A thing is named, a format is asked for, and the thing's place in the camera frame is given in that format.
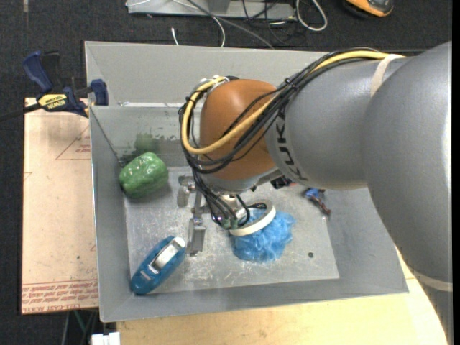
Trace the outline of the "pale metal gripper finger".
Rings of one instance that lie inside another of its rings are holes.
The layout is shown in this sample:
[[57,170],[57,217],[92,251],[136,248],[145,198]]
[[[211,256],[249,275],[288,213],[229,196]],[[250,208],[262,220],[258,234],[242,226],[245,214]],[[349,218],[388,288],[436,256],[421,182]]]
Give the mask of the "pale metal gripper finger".
[[201,218],[191,218],[188,226],[187,253],[196,256],[203,251],[206,227]]
[[177,196],[178,207],[186,207],[190,194],[196,191],[196,182],[193,176],[181,175],[178,178],[179,190]]

